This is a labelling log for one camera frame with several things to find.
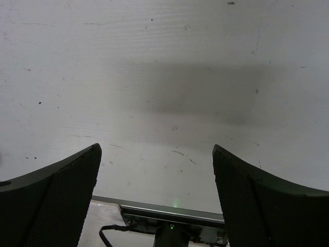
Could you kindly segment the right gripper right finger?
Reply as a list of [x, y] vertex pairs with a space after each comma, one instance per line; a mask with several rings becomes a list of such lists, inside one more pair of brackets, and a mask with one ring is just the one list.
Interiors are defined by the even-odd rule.
[[328, 191], [281, 179], [219, 145], [212, 157], [230, 246], [328, 246]]

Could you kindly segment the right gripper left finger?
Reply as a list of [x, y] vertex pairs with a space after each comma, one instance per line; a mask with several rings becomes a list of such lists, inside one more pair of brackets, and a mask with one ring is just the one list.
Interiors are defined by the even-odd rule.
[[1, 182], [1, 246], [77, 246], [100, 168], [93, 144]]

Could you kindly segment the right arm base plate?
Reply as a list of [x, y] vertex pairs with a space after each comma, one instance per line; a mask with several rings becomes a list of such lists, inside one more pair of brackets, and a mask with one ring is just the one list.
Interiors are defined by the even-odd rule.
[[121, 204], [121, 216], [132, 232], [154, 235], [153, 246], [188, 246], [190, 242], [226, 246], [221, 214], [152, 204]]

